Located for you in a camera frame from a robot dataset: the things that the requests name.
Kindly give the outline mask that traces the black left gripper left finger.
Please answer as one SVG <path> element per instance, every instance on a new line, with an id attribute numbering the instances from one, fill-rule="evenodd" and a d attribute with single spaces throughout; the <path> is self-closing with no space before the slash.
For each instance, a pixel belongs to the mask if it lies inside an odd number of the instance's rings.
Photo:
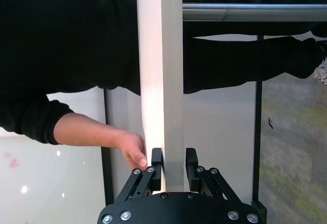
<path id="1" fill-rule="evenodd" d="M 119 193 L 119 200 L 131 200 L 152 195 L 161 190 L 161 172 L 163 156 L 161 148 L 153 148 L 151 165 L 145 170 L 135 168 L 131 171 L 124 187 Z"/>

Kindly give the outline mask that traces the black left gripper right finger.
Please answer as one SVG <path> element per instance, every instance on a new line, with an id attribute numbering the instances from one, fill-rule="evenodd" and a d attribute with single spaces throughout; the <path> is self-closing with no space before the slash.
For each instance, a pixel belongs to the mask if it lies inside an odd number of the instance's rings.
<path id="1" fill-rule="evenodd" d="M 185 169 L 191 192 L 218 199 L 237 200 L 236 193 L 217 168 L 205 169 L 199 165 L 195 148 L 186 148 Z"/>

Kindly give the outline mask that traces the person's right hand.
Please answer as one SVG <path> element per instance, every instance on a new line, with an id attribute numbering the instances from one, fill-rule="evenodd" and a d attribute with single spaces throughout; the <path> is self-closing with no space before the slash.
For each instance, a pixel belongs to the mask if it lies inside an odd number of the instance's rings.
<path id="1" fill-rule="evenodd" d="M 145 156 L 144 140 L 139 134 L 120 131 L 116 140 L 116 147 L 121 151 L 126 163 L 131 169 L 145 169 L 148 166 Z"/>

